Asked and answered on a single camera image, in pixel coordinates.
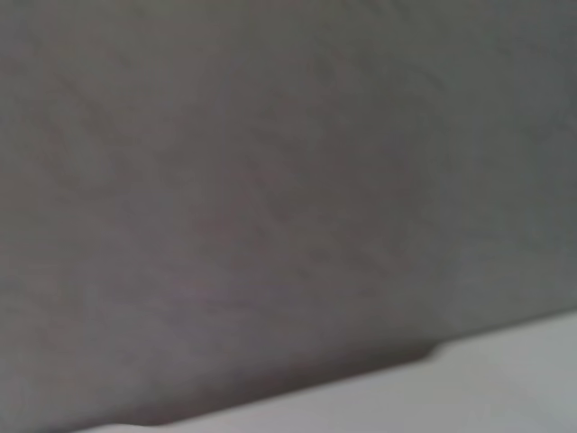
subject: gray surface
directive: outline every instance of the gray surface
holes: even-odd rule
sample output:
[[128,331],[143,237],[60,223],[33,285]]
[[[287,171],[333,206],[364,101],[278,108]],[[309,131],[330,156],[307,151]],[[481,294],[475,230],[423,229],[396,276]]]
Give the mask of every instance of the gray surface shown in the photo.
[[2,432],[577,305],[573,0],[0,8]]

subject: gray wall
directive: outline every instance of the gray wall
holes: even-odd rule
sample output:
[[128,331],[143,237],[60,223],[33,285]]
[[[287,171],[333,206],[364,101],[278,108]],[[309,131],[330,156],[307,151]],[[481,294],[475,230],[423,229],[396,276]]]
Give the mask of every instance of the gray wall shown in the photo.
[[3,432],[192,416],[577,305],[573,0],[0,9]]

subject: gray fabric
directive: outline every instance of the gray fabric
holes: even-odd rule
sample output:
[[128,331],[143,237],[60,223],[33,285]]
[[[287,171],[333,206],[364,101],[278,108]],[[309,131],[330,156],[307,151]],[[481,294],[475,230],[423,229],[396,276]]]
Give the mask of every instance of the gray fabric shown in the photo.
[[2,432],[577,305],[573,0],[0,7]]

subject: white surface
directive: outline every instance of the white surface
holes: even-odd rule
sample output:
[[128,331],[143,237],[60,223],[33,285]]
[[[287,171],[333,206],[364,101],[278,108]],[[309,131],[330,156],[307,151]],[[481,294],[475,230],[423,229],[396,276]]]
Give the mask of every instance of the white surface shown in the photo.
[[565,433],[577,429],[577,316],[449,345],[375,373],[164,428],[98,433]]

